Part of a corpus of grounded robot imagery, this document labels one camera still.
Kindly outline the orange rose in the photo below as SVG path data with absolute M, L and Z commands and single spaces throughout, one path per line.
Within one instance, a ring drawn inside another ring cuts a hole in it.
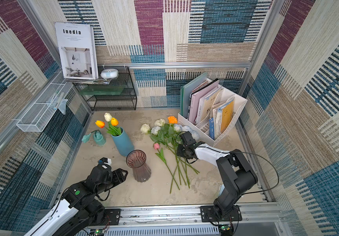
M 170 116 L 170 117 L 168 117 L 168 122 L 170 124 L 177 124 L 178 120 L 177 120 L 177 118 L 175 116 Z

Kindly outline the blue cylindrical vase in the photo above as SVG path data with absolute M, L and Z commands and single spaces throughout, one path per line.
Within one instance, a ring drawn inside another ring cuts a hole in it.
M 121 128 L 121 135 L 119 136 L 112 136 L 112 139 L 115 143 L 115 146 L 120 153 L 120 155 L 127 157 L 130 152 L 135 150 L 135 147 L 127 135 L 127 133 L 124 131 L 123 128 Z

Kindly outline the yellow orange tulip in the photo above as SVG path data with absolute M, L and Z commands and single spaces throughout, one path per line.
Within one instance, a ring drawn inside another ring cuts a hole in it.
M 122 134 L 121 128 L 118 127 L 119 123 L 118 123 L 118 120 L 116 118 L 112 118 L 111 121 L 110 121 L 110 124 L 114 129 L 115 136 L 119 136 L 119 135 Z

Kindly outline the orange red tulip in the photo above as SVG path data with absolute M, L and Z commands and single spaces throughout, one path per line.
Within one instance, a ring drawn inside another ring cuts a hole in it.
M 110 135 L 113 135 L 113 134 L 114 134 L 113 131 L 110 131 L 110 130 L 109 130 L 109 126 L 106 125 L 105 122 L 103 122 L 103 121 L 96 121 L 95 124 L 96 124 L 99 128 L 105 128 L 106 131 L 107 131 L 107 133 L 109 133 Z

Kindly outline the white tulip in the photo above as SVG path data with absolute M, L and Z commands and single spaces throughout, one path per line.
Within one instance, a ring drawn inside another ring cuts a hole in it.
M 104 118 L 105 118 L 105 120 L 106 120 L 106 122 L 107 122 L 107 124 L 109 126 L 109 130 L 114 132 L 114 129 L 113 129 L 113 127 L 110 124 L 110 121 L 113 118 L 113 116 L 110 113 L 105 113 L 104 114 Z

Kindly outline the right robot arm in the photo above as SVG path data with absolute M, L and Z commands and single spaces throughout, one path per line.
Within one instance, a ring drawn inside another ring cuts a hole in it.
M 203 160 L 218 168 L 224 189 L 214 201 L 213 210 L 217 219 L 226 218 L 241 196 L 258 183 L 255 171 L 238 149 L 226 151 L 210 147 L 205 142 L 197 142 L 189 131 L 182 131 L 179 136 L 178 156 L 186 160 Z

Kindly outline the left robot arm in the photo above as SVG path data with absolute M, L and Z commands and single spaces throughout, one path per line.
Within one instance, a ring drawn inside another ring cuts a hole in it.
M 31 229 L 27 236 L 74 236 L 89 226 L 107 226 L 119 214 L 103 206 L 101 193 L 110 190 L 127 179 L 128 171 L 112 170 L 107 163 L 99 161 L 83 181 L 72 184 L 59 201 Z

